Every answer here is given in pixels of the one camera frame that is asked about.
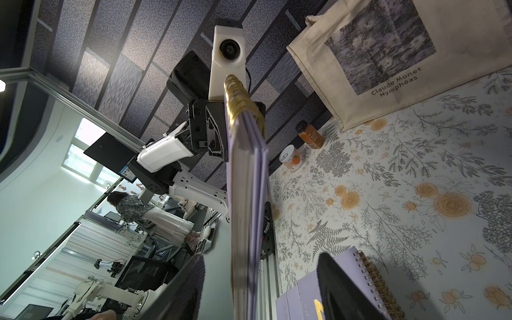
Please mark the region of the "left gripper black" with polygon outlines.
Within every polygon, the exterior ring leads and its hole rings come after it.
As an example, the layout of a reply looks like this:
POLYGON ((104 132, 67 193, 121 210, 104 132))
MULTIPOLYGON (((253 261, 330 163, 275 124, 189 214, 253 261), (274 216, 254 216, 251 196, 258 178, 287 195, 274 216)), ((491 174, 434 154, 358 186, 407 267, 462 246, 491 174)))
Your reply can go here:
POLYGON ((229 161, 224 102, 195 100, 189 103, 188 109, 190 150, 229 161))

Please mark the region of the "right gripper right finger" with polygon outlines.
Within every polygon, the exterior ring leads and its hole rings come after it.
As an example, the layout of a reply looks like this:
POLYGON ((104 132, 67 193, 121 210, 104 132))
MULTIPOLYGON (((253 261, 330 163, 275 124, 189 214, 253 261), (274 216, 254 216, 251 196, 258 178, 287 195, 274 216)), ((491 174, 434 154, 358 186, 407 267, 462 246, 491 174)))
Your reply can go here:
POLYGON ((328 253, 319 256, 317 278, 326 319, 385 319, 328 253))

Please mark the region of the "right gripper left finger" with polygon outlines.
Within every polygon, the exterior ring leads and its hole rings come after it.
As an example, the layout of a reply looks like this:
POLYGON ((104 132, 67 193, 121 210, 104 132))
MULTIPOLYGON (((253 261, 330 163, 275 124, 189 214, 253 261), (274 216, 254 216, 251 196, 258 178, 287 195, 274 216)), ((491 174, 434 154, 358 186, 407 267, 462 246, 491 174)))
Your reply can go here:
POLYGON ((194 255, 139 318, 198 319, 204 281, 204 255, 194 255))

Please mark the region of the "purple 2026 calendar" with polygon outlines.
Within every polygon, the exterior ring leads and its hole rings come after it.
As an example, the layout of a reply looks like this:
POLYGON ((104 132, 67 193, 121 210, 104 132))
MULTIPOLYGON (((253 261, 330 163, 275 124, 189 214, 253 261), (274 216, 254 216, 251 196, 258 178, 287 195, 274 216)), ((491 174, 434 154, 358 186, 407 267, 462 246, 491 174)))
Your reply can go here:
POLYGON ((276 301, 278 319, 405 319, 377 268, 351 247, 321 253, 317 268, 276 301))
POLYGON ((254 319, 268 180, 265 118, 235 75, 226 77, 224 88, 233 317, 254 319))

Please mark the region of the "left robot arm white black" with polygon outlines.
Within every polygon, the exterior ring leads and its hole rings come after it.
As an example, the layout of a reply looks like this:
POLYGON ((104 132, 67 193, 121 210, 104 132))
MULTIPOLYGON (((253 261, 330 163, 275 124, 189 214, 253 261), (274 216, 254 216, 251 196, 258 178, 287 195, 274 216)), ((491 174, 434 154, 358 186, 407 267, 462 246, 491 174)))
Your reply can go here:
POLYGON ((181 59, 167 86, 187 104, 188 119, 145 145, 127 168, 154 194, 190 199, 225 215, 229 205, 226 192, 201 181, 180 164, 180 160, 202 153, 228 160, 225 105, 208 98, 209 76, 209 68, 194 51, 181 59))

